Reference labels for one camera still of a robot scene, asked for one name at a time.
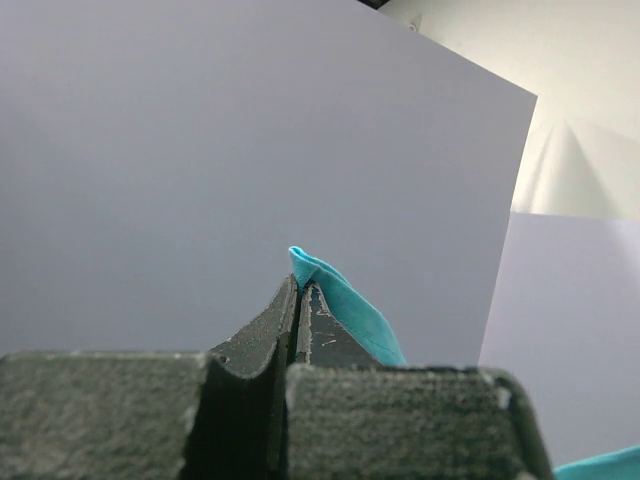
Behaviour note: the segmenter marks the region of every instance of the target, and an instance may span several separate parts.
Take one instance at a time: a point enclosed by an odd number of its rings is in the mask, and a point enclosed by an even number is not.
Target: turquoise fabric
[[[640,446],[587,458],[555,470],[556,480],[640,480]]]
[[[289,248],[293,274],[302,289],[313,280],[322,289],[327,306],[344,328],[374,358],[385,365],[405,365],[391,326],[331,265],[307,255],[298,247]]]

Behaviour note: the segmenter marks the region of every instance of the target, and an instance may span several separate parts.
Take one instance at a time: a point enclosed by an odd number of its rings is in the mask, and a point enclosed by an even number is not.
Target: gray partition wall
[[[348,0],[0,15],[0,351],[203,349],[297,244],[476,363],[535,98]]]
[[[513,214],[480,361],[529,390],[556,465],[640,445],[640,222]]]

